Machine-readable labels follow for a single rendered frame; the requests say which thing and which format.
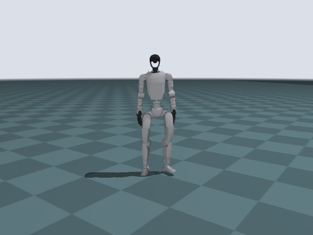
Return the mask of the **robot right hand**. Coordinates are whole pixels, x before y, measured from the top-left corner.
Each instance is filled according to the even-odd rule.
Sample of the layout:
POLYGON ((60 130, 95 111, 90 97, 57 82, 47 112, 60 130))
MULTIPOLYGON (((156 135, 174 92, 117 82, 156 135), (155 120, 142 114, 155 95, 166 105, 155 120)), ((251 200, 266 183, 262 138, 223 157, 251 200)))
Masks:
POLYGON ((139 125, 142 126, 141 111, 138 111, 138 114, 136 114, 136 115, 137 115, 137 120, 138 120, 139 125))

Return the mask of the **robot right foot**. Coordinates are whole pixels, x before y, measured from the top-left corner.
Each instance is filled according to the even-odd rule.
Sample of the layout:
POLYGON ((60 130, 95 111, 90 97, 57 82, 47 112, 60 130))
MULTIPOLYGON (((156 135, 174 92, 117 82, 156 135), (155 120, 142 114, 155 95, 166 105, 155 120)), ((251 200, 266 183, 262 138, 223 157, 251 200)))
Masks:
POLYGON ((147 166, 147 169, 146 169, 146 167, 143 168, 142 173, 141 173, 141 176, 147 175, 149 170, 150 170, 149 166, 147 166))

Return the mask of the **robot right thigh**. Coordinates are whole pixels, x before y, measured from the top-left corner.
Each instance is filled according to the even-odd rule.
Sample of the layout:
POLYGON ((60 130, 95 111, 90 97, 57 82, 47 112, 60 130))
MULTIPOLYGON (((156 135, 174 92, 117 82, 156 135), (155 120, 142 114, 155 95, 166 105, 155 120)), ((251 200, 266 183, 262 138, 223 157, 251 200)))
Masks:
POLYGON ((151 140, 149 139, 152 111, 145 112, 142 118, 142 144, 146 144, 147 148, 151 146, 151 140))

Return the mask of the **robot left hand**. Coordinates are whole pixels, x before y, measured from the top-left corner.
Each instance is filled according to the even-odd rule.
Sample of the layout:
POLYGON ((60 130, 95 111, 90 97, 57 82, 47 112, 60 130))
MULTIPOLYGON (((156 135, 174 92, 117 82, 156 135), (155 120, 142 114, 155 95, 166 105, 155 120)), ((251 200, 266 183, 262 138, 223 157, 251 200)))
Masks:
POLYGON ((171 112, 171 113, 172 113, 172 115, 173 115, 173 124, 174 124, 175 118, 176 118, 176 110, 173 109, 173 112, 171 112))

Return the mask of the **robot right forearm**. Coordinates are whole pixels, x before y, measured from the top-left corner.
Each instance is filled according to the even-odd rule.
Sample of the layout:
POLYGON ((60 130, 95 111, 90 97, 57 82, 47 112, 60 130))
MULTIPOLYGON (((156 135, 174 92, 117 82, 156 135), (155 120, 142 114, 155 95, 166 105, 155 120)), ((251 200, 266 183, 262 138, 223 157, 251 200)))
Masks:
MULTIPOLYGON (((138 92, 138 94, 139 94, 139 92, 138 92)), ((137 94, 137 110, 136 110, 137 114, 138 114, 138 111, 142 112, 142 102, 143 102, 143 99, 138 98, 138 94, 137 94)))

